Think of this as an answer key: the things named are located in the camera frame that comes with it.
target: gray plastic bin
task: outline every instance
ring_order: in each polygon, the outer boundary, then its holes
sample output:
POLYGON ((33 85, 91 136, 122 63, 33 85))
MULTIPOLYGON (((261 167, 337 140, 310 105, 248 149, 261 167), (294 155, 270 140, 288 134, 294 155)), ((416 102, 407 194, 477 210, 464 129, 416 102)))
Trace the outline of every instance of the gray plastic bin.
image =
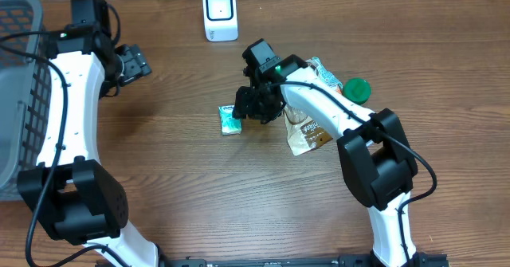
MULTIPOLYGON (((42 30, 39 0, 0 0, 0 37, 42 30)), ((38 35, 3 42, 13 49, 40 53, 38 35)), ((35 167, 48 123, 50 75, 32 59, 0 49, 0 200, 18 200, 20 171, 35 167)))

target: brown label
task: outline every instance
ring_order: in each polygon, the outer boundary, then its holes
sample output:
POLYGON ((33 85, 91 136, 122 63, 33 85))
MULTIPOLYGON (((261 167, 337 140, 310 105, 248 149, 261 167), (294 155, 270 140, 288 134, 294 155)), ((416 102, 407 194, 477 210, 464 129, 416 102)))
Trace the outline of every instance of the brown label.
POLYGON ((332 140, 332 137, 314 120, 302 125, 301 132, 310 148, 321 147, 332 140))

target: small teal packet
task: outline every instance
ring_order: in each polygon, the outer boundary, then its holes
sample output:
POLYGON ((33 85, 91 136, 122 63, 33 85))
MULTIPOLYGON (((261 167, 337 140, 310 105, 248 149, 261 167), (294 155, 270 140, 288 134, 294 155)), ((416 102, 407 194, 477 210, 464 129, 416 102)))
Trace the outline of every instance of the small teal packet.
POLYGON ((222 135, 238 135, 241 133, 241 120, 232 117, 233 105, 220 106, 220 120, 222 122, 222 135))

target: green bottle cap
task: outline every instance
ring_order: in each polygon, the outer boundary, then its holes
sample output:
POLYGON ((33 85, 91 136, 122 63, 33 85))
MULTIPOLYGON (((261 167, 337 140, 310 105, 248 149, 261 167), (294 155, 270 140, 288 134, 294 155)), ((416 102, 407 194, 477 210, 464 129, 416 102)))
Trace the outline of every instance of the green bottle cap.
POLYGON ((343 86, 342 90, 343 96, 355 104, 364 104, 370 97, 371 93, 372 89, 370 88, 370 84, 361 78, 350 79, 343 86))

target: wooden surface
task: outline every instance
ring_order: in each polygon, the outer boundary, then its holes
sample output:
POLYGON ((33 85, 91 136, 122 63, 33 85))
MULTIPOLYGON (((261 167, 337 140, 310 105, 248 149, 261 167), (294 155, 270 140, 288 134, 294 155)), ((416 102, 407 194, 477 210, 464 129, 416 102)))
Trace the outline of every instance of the wooden surface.
MULTIPOLYGON (((139 44, 154 72, 100 102, 101 162, 127 191, 130 219, 170 257, 371 249, 367 211, 343 183, 335 144, 294 157, 282 119, 220 135, 218 105, 248 84, 241 53, 264 37, 282 57, 318 56, 342 80, 369 80, 367 106, 400 116, 439 181, 410 207, 419 250, 447 253, 452 266, 508 265, 510 0, 239 0, 239 39, 216 44, 205 39, 200 0, 114 5, 122 42, 139 44)), ((67 2, 44 9, 48 29, 69 22, 67 2)), ((430 187, 420 168, 414 194, 430 187)), ((22 202, 0 212, 0 265, 26 265, 31 213, 22 202)), ((76 250, 41 229, 34 238, 40 264, 76 250)))

